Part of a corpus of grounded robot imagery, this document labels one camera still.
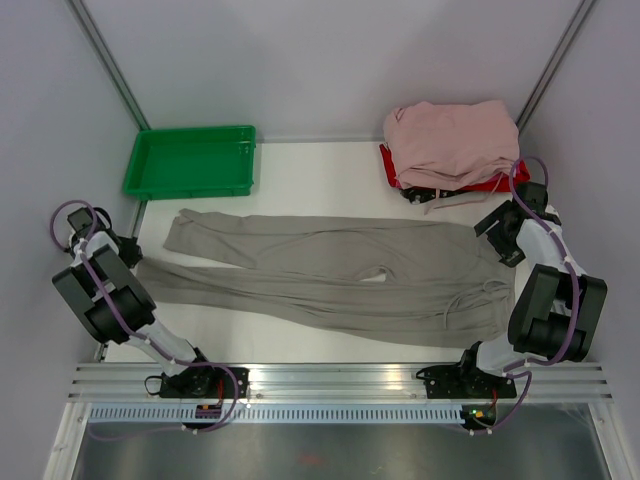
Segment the grey trousers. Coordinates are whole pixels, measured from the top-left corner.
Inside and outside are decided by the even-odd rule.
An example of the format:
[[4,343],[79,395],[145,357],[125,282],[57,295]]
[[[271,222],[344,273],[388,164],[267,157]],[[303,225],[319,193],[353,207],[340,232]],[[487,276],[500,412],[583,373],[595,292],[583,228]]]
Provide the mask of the grey trousers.
[[502,335],[515,273],[472,228],[406,219],[182,210],[144,259],[154,299],[252,312],[381,342],[465,348]]

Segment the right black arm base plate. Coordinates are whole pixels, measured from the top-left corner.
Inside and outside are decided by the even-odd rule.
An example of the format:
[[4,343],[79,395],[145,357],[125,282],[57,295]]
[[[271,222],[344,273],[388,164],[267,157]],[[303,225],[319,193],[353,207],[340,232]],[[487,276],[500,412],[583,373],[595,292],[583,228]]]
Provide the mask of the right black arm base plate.
[[416,373],[423,382],[429,399],[514,399],[516,387],[512,380],[492,375],[475,367],[464,370],[460,365],[447,364],[426,367]]

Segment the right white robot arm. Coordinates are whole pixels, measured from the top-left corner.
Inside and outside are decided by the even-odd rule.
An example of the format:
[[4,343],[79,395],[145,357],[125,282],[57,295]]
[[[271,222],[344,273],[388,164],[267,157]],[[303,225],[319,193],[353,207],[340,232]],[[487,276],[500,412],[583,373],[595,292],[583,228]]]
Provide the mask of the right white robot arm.
[[515,301],[507,331],[477,342],[456,370],[457,387],[469,396],[480,395],[493,375],[530,365],[578,363],[587,357],[603,310],[608,288],[604,280],[581,268],[562,237],[559,217],[547,211],[543,184],[515,187],[513,198],[475,225],[486,235],[508,267],[525,261],[530,274]]

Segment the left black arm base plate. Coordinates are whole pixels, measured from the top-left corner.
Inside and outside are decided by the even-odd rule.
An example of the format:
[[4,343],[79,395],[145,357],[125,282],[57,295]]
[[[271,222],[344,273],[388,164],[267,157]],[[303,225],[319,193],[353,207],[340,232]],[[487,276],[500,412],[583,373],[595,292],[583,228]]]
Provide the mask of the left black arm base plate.
[[172,377],[166,374],[149,376],[145,379],[145,389],[152,396],[160,398],[198,399],[217,398],[232,399],[235,385],[238,385],[239,397],[245,398],[249,380],[249,370],[241,367],[230,367],[237,382],[219,368],[188,368]]

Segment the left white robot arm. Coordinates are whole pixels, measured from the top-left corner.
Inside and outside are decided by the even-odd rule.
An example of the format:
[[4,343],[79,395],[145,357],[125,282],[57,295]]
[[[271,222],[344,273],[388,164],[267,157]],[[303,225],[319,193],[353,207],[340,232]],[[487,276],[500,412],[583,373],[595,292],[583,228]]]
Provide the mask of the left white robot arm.
[[156,319],[156,303],[133,273],[143,259],[135,237],[115,233],[106,210],[81,200],[58,206],[49,231],[71,257],[52,284],[94,340],[140,350],[160,365],[163,380],[197,397],[216,389],[218,374],[201,351]]

